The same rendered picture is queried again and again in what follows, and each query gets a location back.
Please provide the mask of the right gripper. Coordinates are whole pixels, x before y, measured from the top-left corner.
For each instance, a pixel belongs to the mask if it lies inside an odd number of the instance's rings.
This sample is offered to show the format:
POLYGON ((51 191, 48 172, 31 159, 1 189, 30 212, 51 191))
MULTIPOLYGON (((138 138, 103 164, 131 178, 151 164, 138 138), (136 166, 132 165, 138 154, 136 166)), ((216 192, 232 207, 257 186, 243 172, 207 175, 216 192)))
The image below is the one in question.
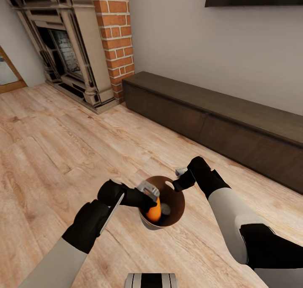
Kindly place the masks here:
POLYGON ((175 180, 172 183, 173 183, 173 186, 174 186, 176 192, 180 192, 182 190, 185 190, 187 188, 194 186, 194 183, 191 183, 186 179, 185 173, 180 177, 180 179, 175 180))

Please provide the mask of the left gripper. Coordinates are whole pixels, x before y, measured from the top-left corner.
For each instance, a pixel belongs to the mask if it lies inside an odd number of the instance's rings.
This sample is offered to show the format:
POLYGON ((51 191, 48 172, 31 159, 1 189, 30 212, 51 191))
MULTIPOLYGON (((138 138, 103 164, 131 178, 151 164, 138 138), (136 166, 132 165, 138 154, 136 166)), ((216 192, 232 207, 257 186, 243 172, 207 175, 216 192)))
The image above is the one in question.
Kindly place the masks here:
POLYGON ((149 213, 150 208, 156 207, 157 203, 153 202, 153 199, 150 198, 148 195, 140 192, 137 188, 133 189, 134 191, 134 200, 130 204, 133 207, 139 207, 145 213, 149 213))

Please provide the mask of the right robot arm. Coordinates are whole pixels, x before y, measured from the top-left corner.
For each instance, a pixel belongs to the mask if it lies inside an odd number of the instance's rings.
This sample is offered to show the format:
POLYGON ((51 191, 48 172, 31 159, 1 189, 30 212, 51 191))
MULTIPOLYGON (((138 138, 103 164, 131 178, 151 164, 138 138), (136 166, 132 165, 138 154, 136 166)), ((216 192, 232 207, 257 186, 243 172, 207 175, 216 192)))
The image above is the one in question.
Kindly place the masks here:
POLYGON ((196 156, 175 169, 176 192, 197 182, 215 215, 225 244, 239 264, 248 265, 269 288, 303 288, 303 247, 277 236, 225 182, 196 156))

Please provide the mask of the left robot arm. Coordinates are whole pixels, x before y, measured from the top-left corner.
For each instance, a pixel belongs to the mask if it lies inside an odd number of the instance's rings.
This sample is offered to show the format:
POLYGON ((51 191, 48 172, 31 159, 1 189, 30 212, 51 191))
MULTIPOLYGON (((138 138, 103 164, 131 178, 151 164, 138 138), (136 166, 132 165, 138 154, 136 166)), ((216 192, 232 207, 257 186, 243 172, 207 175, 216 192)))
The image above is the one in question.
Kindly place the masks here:
POLYGON ((71 288, 86 257, 119 205, 139 207, 145 213, 157 203, 146 195, 159 197, 159 190, 143 180, 130 189, 110 179, 100 188, 97 199, 86 203, 74 223, 17 288, 71 288))

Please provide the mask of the trash can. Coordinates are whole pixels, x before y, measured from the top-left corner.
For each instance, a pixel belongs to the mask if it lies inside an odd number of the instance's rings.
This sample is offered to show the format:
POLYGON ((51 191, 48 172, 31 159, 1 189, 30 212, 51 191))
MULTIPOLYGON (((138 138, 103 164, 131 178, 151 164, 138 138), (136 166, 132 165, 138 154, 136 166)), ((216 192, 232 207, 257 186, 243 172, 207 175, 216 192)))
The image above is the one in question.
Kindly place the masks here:
MULTIPOLYGON (((165 176, 157 175, 157 176, 152 176, 146 179, 145 181, 152 184, 159 190, 160 203, 168 203, 171 207, 170 216, 167 218, 165 223, 161 226, 158 226, 154 223, 147 221, 146 217, 142 213, 142 209, 138 207, 142 223, 146 226, 146 228, 154 231, 154 230, 171 227, 175 225, 177 222, 179 222, 185 212, 186 201, 183 191, 176 192, 175 189, 171 188, 169 185, 165 183, 166 181, 172 183, 174 180, 165 176)), ((145 191, 146 191, 146 195, 149 194, 149 191, 147 190, 145 191)))

